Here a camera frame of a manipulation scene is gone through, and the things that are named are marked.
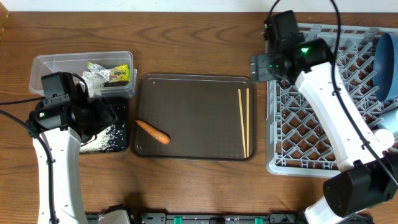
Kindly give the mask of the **white tissue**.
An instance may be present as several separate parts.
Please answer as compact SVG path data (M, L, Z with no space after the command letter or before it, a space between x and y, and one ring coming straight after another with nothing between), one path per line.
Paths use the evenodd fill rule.
M88 86L89 96L92 98L95 91L104 87L109 82L109 77L97 72L83 72L82 78Z

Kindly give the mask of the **wooden chopstick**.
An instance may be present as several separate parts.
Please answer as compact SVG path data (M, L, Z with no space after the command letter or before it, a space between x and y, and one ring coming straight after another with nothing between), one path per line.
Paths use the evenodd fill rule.
M241 136L242 136L242 143L243 143L243 157L246 158L246 138L245 138L245 131L244 131L244 119L243 119L243 104L242 104L242 96L241 96L241 89L238 89L238 101L239 101L239 117L241 123Z

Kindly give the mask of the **yellow snack wrapper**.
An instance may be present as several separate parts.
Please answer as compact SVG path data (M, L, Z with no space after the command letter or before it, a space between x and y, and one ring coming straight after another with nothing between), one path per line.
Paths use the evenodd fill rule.
M107 69L101 65L88 62L87 67L91 73L97 77L101 77L106 83L129 81L130 71L128 65L120 65Z

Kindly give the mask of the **orange carrot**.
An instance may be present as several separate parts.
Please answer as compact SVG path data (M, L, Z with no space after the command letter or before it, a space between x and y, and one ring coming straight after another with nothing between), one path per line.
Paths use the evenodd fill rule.
M170 138L163 133L162 131L159 131L158 129L155 129L148 123L141 121L141 120L136 120L136 123L138 126L140 126L143 130L145 130L149 135L151 135L154 139L156 139L158 142L162 144L169 144L170 143Z

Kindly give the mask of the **dark blue plate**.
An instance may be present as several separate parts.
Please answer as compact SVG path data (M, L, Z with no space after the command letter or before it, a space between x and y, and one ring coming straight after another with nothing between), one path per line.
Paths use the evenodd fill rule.
M379 101L391 101L397 98L397 34L381 35L375 53L373 69L377 73L373 84L379 89L376 98Z

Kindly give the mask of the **light blue small cup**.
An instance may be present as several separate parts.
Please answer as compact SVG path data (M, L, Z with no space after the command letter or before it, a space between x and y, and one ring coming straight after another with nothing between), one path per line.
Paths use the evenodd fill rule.
M380 115L381 121L378 124L379 129L386 129L392 134L397 135L398 132L398 110L394 109Z

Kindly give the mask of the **pink paper cup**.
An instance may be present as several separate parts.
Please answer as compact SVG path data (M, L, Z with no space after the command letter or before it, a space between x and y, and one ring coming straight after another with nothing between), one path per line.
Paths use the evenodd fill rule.
M373 131L376 139L380 141L386 148L391 148L394 145L394 135L387 129L377 129Z

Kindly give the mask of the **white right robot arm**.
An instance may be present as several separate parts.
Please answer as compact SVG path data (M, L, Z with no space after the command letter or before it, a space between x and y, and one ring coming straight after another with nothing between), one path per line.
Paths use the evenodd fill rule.
M296 216L297 223L366 222L360 213L397 192L397 155L363 120L336 64L338 48L321 38L305 40L293 11L268 13L265 54L252 58L255 82L287 80L315 112L340 173L323 183L323 197Z

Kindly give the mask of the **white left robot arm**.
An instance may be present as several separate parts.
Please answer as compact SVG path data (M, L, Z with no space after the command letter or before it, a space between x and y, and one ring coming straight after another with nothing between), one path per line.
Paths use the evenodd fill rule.
M41 78L44 96L27 121L1 111L33 139L39 167L39 223L87 223L81 197L79 155L118 117L107 99L91 100L84 80L56 72Z

